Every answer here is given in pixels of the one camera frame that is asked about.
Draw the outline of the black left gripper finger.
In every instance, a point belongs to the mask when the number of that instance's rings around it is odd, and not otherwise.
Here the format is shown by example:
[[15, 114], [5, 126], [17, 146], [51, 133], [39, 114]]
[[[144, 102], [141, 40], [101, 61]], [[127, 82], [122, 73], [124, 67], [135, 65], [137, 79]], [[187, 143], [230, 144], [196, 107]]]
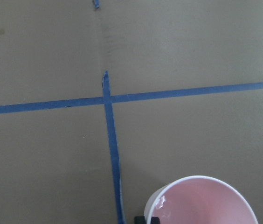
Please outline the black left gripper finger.
[[159, 218], [151, 217], [150, 219], [146, 219], [144, 216], [135, 216], [134, 224], [159, 224]]

